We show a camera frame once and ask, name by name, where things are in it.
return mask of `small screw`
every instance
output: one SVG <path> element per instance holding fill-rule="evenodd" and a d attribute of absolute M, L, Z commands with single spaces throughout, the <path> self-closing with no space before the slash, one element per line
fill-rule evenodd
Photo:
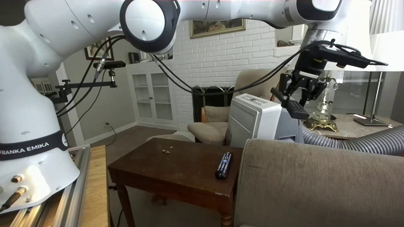
<path fill-rule="evenodd" d="M 26 200 L 25 200 L 26 203 L 29 203 L 31 201 L 32 201 L 32 196 L 27 197 Z"/>

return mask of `black band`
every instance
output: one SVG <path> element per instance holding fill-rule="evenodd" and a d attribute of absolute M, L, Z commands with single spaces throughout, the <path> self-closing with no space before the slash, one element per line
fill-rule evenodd
<path fill-rule="evenodd" d="M 298 0 L 296 1 L 297 12 L 300 16 L 310 21 L 327 21 L 331 20 L 337 14 L 342 0 L 339 1 L 338 7 L 334 11 L 322 11 L 313 5 L 313 1 Z"/>
<path fill-rule="evenodd" d="M 132 1 L 133 0 L 124 1 L 121 6 L 121 12 L 119 15 L 122 31 L 125 34 L 127 40 L 134 47 L 144 52 L 155 53 L 164 50 L 164 48 L 166 48 L 173 40 L 175 30 L 177 28 L 178 17 L 181 11 L 178 2 L 176 0 L 153 0 L 163 12 L 165 21 L 164 29 L 161 35 L 155 40 L 144 41 L 134 36 L 129 30 L 128 25 L 126 24 L 126 10 Z"/>
<path fill-rule="evenodd" d="M 19 143 L 0 143 L 0 161 L 24 158 L 46 152 L 54 148 L 59 148 L 62 151 L 65 151 L 67 146 L 68 144 L 66 141 L 66 136 L 61 131 L 30 141 Z"/>

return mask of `baseboard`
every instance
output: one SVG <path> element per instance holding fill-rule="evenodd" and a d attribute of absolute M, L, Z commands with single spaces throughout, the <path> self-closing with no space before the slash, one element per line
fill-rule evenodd
<path fill-rule="evenodd" d="M 150 128 L 161 128 L 161 129 L 168 129 L 168 130 L 178 130 L 177 125 L 170 125 L 170 124 L 157 124 L 157 123 L 150 123 L 150 122 L 136 122 L 136 125 L 150 127 Z"/>
<path fill-rule="evenodd" d="M 133 122 L 133 123 L 124 125 L 124 126 L 122 126 L 122 127 L 116 128 L 116 129 L 115 129 L 115 132 L 116 132 L 116 133 L 119 133 L 119 132 L 125 131 L 126 129 L 130 129 L 130 128 L 136 126 L 136 125 L 137 125 L 136 122 Z M 97 142 L 97 141 L 100 141 L 100 140 L 102 140 L 102 139 L 105 139 L 105 138 L 107 138 L 107 137 L 110 137 L 110 136 L 112 136 L 113 134 L 114 134 L 114 131 L 106 132 L 106 133 L 104 133 L 104 134 L 101 134 L 101 135 L 98 135 L 98 136 L 96 136 L 96 137 L 89 138 L 89 139 L 85 140 L 85 141 L 84 141 L 84 144 L 92 144 L 92 143 L 95 143 L 95 142 Z"/>

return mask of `picture frame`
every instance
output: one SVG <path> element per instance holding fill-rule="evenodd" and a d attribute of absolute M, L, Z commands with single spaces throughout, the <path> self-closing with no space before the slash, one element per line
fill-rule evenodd
<path fill-rule="evenodd" d="M 244 31 L 246 19 L 231 19 L 226 21 L 190 21 L 190 37 L 200 38 L 229 32 Z"/>
<path fill-rule="evenodd" d="M 90 45 L 84 49 L 84 54 L 86 55 L 87 60 L 92 60 L 94 57 L 95 52 L 97 51 L 98 47 L 108 40 L 108 42 L 102 47 L 102 49 L 98 52 L 97 56 L 94 58 L 95 60 L 100 60 L 103 54 L 105 53 L 105 50 L 111 45 L 111 37 L 107 37 L 106 39 L 103 39 L 97 43 L 94 43 L 93 45 Z M 114 52 L 111 49 L 107 53 L 107 61 L 114 61 Z"/>

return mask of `white cabinet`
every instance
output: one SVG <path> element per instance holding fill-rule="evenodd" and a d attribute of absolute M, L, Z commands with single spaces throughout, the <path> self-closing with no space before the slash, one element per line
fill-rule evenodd
<path fill-rule="evenodd" d="M 170 67 L 171 61 L 164 63 Z M 173 83 L 154 62 L 130 64 L 126 69 L 137 124 L 176 130 Z"/>

